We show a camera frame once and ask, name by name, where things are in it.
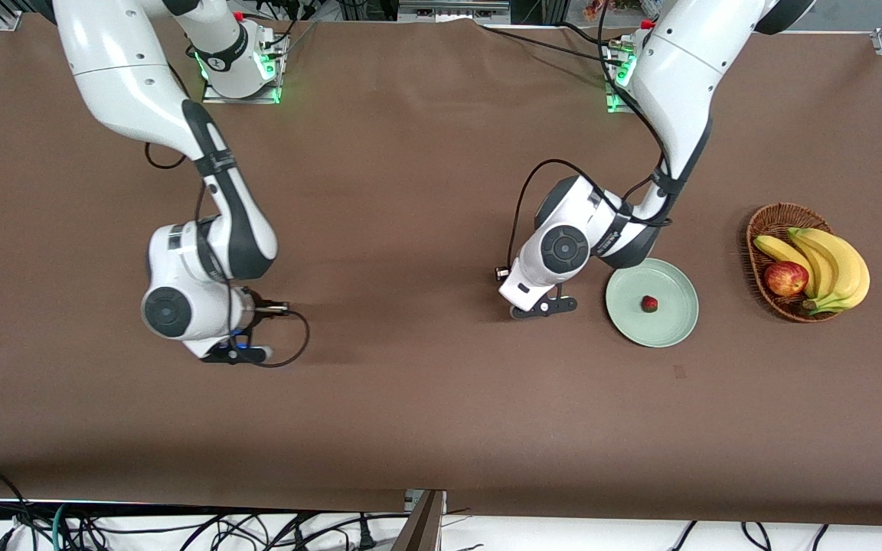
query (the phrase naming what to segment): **yellow banana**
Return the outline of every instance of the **yellow banana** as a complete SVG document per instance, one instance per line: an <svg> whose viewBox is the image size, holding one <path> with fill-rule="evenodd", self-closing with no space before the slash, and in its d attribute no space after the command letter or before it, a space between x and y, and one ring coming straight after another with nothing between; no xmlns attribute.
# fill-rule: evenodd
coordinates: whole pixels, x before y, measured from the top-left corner
<svg viewBox="0 0 882 551"><path fill-rule="evenodd" d="M788 228L788 238L795 244L798 251L805 255L808 265L812 267L812 286L805 287L805 296L816 299L832 294L833 283L836 282L835 266L831 265L825 257L809 245L795 240L795 233L799 227Z"/></svg>
<svg viewBox="0 0 882 551"><path fill-rule="evenodd" d="M784 241L778 240L778 238L773 235L759 235L753 238L753 244L755 244L755 247L759 248L760 252L763 252L777 262L794 262L802 268L805 268L805 271L808 272L808 283L805 284L805 293L807 296L815 296L813 294L808 294L809 289L815 288L812 285L812 283L815 282L815 274L812 273L812 265L809 264L808 259L806 259L804 255L795 251L795 247Z"/></svg>
<svg viewBox="0 0 882 551"><path fill-rule="evenodd" d="M841 237L837 237L837 240L844 241ZM860 253L853 248L853 245L846 243L846 247L853 250L854 254L857 256L857 261L860 263L860 286L857 287L857 290L853 293L852 296L848 296L842 300L836 300L830 302L829 304L818 307L813 301L805 301L805 307L810 312L810 315L815 315L820 313L820 311L844 311L855 306L858 306L864 298L867 297L867 293L869 292L869 286L871 286L871 278L869 278L869 268L867 267L867 261L864 261L864 257L860 255Z"/></svg>
<svg viewBox="0 0 882 551"><path fill-rule="evenodd" d="M835 269L832 292L823 294L820 289L818 296L815 297L816 308L824 308L830 302L845 300L857 292L861 278L860 261L858 261L860 255L853 247L848 246L846 241L840 240L832 233L811 227L796 231L792 240L795 244L804 243L818 251Z"/></svg>

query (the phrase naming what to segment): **white floor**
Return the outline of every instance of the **white floor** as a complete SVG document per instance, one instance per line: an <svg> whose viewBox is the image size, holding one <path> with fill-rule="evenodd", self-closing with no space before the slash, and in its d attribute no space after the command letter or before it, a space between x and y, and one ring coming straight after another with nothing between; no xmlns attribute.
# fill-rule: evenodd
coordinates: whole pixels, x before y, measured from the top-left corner
<svg viewBox="0 0 882 551"><path fill-rule="evenodd" d="M101 527L115 530L161 529L184 527L202 523L210 516L193 517L118 517L104 519ZM291 519L291 515L263 517L270 534L276 533ZM343 520L354 519L350 514L328 514L305 523L303 533L329 527ZM669 551L675 546L686 523L680 520L586 520L547 519L546 517L465 517L448 516L442 529L442 551L465 551L482 544L482 551ZM0 536L9 530L11 523L0 520ZM372 520L371 532L381 541L378 550L388 549L396 537L403 519ZM263 536L260 526L246 523L244 527ZM760 537L759 531L749 524L750 531ZM811 551L812 538L819 530L818 524L766 524L773 551ZM358 541L358 526L345 527L354 548ZM192 533L190 530L158 534L109 534L111 551L178 551ZM197 538L189 551L210 549L216 530L210 529ZM40 537L40 549L52 549L49 542ZM344 549L345 536L330 533L316 538L309 544L311 551ZM31 549L29 530L17 530L8 547L9 551ZM698 523L687 538L682 551L757 551L743 536L739 523ZM231 537L220 545L220 551L254 551L251 543ZM882 551L882 527L833 526L822 537L818 551Z"/></svg>

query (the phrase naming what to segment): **banana bunch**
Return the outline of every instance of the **banana bunch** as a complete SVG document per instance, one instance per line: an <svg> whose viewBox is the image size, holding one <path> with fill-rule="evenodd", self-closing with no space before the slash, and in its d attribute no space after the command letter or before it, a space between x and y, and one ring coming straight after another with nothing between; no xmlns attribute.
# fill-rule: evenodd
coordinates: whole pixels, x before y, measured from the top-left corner
<svg viewBox="0 0 882 551"><path fill-rule="evenodd" d="M795 262L808 271L802 307L811 316L823 311L844 311L867 297L871 279L860 253L841 237L826 231L789 227L788 243L770 235L759 235L755 245L774 260Z"/></svg>

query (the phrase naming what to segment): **teal cable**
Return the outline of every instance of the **teal cable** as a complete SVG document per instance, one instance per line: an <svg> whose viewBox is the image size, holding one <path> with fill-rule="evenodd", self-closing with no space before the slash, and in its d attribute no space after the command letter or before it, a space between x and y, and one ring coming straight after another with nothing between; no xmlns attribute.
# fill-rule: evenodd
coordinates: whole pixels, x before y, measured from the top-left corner
<svg viewBox="0 0 882 551"><path fill-rule="evenodd" d="M53 515L53 551L60 551L60 519L64 516L64 509L67 509L66 503L57 508L56 515Z"/></svg>

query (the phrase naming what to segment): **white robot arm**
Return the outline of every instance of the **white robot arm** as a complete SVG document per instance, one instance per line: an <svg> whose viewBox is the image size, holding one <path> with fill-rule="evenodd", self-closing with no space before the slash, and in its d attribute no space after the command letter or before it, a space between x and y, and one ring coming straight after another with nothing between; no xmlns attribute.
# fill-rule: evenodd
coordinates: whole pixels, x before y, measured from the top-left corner
<svg viewBox="0 0 882 551"><path fill-rule="evenodd" d="M710 104L750 34L775 34L797 21L812 0L666 1L655 27L617 48L634 67L610 83L651 126L662 158L645 198L629 205L590 178L564 179L536 213L536 231L501 273L501 295L518 318L554 313L544 298L596 256L613 268L637 266L682 192L711 131Z"/></svg>
<svg viewBox="0 0 882 551"><path fill-rule="evenodd" d="M236 21L225 0L55 0L53 10L91 114L120 135L189 157L220 211L152 235L145 324L204 360L263 362L269 348L234 351L232 335L286 306L228 283L262 276L276 258L277 240L209 112L169 72L150 20L174 15L209 66L211 84L233 97L253 94L273 78L273 68L267 72L260 62L266 59L260 26Z"/></svg>

